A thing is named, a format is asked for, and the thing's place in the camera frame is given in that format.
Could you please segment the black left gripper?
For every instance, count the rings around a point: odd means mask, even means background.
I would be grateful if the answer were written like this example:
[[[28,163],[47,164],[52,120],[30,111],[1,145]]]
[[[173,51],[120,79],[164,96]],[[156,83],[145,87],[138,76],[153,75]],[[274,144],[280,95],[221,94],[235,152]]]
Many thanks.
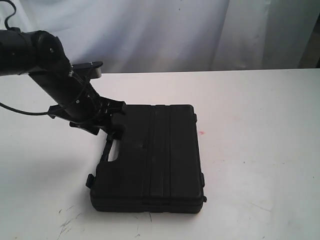
[[[107,133],[110,117],[106,116],[123,113],[126,103],[99,96],[90,79],[74,74],[75,77],[61,78],[54,73],[39,71],[28,75],[57,103],[48,109],[51,118],[68,120],[70,127],[95,136],[100,130]]]

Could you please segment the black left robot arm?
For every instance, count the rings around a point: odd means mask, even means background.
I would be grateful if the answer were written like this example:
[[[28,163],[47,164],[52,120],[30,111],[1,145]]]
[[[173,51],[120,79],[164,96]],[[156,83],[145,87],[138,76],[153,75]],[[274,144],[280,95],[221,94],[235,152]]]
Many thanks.
[[[119,137],[122,128],[112,123],[112,116],[125,113],[125,102],[100,96],[90,83],[101,77],[102,65],[101,61],[71,65],[59,38],[46,31],[0,32],[1,76],[28,75],[56,102],[43,115],[93,135],[103,130]]]

